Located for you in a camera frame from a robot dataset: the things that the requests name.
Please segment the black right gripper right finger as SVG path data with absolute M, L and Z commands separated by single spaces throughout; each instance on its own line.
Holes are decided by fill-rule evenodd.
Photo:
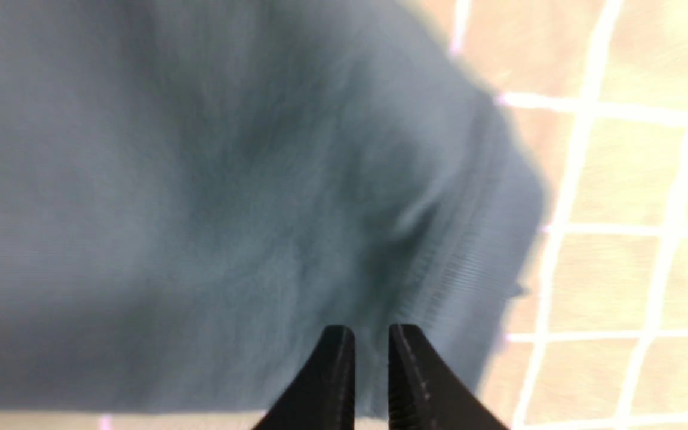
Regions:
M 389 328 L 390 429 L 505 429 L 474 397 L 417 325 Z

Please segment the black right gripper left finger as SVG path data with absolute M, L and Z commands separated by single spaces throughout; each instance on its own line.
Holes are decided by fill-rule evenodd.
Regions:
M 255 428 L 354 428 L 355 368 L 352 330 L 325 327 L 297 376 Z

